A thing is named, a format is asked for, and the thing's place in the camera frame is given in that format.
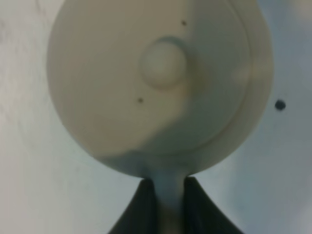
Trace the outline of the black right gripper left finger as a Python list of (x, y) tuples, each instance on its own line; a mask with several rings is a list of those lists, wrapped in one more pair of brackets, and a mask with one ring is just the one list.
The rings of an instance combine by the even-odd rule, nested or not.
[(143, 179), (111, 234), (157, 234), (158, 207), (154, 184)]

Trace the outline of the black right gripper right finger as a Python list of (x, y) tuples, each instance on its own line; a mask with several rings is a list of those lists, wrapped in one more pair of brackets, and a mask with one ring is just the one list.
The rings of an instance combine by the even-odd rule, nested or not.
[(184, 180), (184, 232), (186, 234), (241, 234), (205, 193), (195, 177)]

